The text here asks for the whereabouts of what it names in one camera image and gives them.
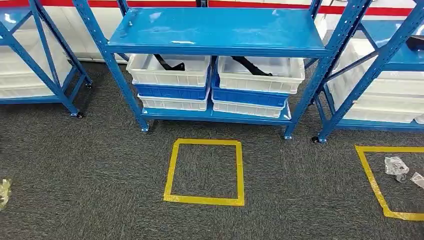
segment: gray carpet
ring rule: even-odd
[[[76,100],[86,118],[60,104],[0,106],[0,178],[13,180],[0,239],[424,239],[424,222],[383,216],[354,147],[422,146],[422,134],[340,130],[314,144],[314,106],[293,140],[276,126],[214,122],[156,120],[142,133],[104,64],[84,66],[95,86]],[[241,141],[245,206],[163,201],[177,138]],[[424,189],[383,165],[400,156],[424,174],[423,153],[366,156],[393,210],[424,213]],[[184,145],[172,193],[233,198],[235,172],[233,147]]]

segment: shelving unit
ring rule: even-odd
[[[82,118],[83,114],[79,112],[77,107],[75,107],[73,100],[77,95],[82,83],[85,81],[85,85],[88,88],[91,88],[92,81],[39,1],[29,0],[29,7],[0,8],[0,16],[0,46],[9,46],[14,52],[16,52],[54,94],[49,96],[0,98],[0,104],[62,103],[70,111],[70,115],[72,117]],[[31,16],[34,17],[53,79],[51,79],[46,74],[46,72],[43,71],[39,64],[30,56],[30,54],[13,36],[16,30],[18,30]],[[62,85],[58,79],[55,64],[53,62],[50,48],[47,43],[47,38],[43,30],[41,22],[42,20],[45,22],[61,47],[64,49],[72,64],[72,68]],[[74,79],[76,73],[79,73],[78,81],[73,87],[71,94],[66,96],[65,91],[68,89],[68,86]]]
[[[292,138],[295,126],[323,77],[334,66],[333,59],[354,33],[371,1],[349,2],[335,34],[324,46],[314,25],[321,0],[313,0],[309,9],[128,8],[125,0],[118,0],[123,19],[110,40],[103,35],[87,0],[72,0],[143,132],[149,130],[146,119],[211,121],[286,126],[285,139]],[[319,61],[292,117],[285,119],[284,116],[290,116],[288,112],[282,112],[280,118],[215,112],[212,103],[205,112],[142,109],[114,53],[288,57]]]
[[[313,100],[317,105],[323,127],[318,136],[312,138],[314,142],[326,142],[327,136],[335,129],[424,132],[424,124],[418,124],[415,120],[411,123],[396,123],[343,119],[345,114],[354,105],[354,101],[358,100],[367,87],[382,71],[424,71],[424,52],[412,51],[406,45],[409,36],[424,34],[424,25],[422,24],[424,20],[424,0],[414,1],[416,3],[415,8],[403,21],[361,21],[357,30],[363,31],[375,51],[332,75],[328,74],[322,80]],[[375,56],[377,56],[375,61],[365,72],[339,109],[335,110],[333,97],[327,88],[327,82]],[[324,93],[331,112],[331,117],[329,119],[326,118],[323,105],[319,99],[319,94],[321,92]]]

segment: red wall stripe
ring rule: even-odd
[[[73,7],[71,0],[41,0],[44,6]],[[94,8],[117,8],[118,4],[114,0],[89,0],[88,3]],[[193,1],[128,1],[130,7],[196,7]],[[24,7],[28,6],[28,0],[4,0],[0,1],[0,8],[4,7]],[[302,4],[280,4],[280,3],[259,3],[259,2],[239,2],[239,1],[209,1],[212,8],[276,8],[276,9],[307,9],[309,5]],[[342,14],[343,6],[321,6],[321,14]],[[367,15],[374,16],[408,16],[411,8],[392,7],[370,7],[366,11]]]

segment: stacked plastic bins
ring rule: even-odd
[[[291,119],[288,97],[305,79],[303,58],[246,57],[264,73],[253,75],[231,56],[220,56],[212,77],[213,110]],[[283,109],[288,114],[281,116]]]
[[[210,56],[161,55],[170,66],[184,63],[185,70],[165,70],[152,54],[132,54],[126,69],[132,75],[138,98],[145,108],[206,111],[210,84]]]
[[[351,39],[335,71],[373,51],[366,39]],[[375,58],[352,68],[328,82],[337,110]],[[424,124],[424,72],[383,71],[354,102],[344,119]]]
[[[33,19],[28,19],[29,24],[23,25],[13,36],[26,49],[31,57],[53,80],[37,29],[31,26]],[[72,66],[68,62],[62,47],[53,36],[46,34],[47,42],[57,71],[57,76],[62,85]],[[54,95],[43,81],[9,46],[0,46],[0,99],[28,98]]]

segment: yellow tape square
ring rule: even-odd
[[[380,191],[379,185],[374,178],[373,171],[368,164],[367,158],[365,157],[366,152],[380,152],[380,153],[424,153],[424,147],[410,147],[410,146],[356,146],[360,162],[362,163],[363,169],[366,173],[369,183],[371,184],[372,191],[375,194],[380,206],[383,208],[383,214],[389,218],[396,218],[410,221],[424,221],[424,213],[413,213],[413,212],[397,212],[389,209],[386,200]]]
[[[171,194],[172,184],[174,180],[174,172],[175,172],[175,167],[177,163],[178,150],[179,150],[180,144],[234,145],[236,174],[237,174],[237,198],[183,196],[183,195]],[[172,147],[171,160],[169,163],[168,177],[166,180],[165,191],[163,193],[163,200],[168,202],[188,203],[188,204],[244,206],[245,205],[245,184],[243,180],[242,143],[237,140],[178,138],[174,142]]]

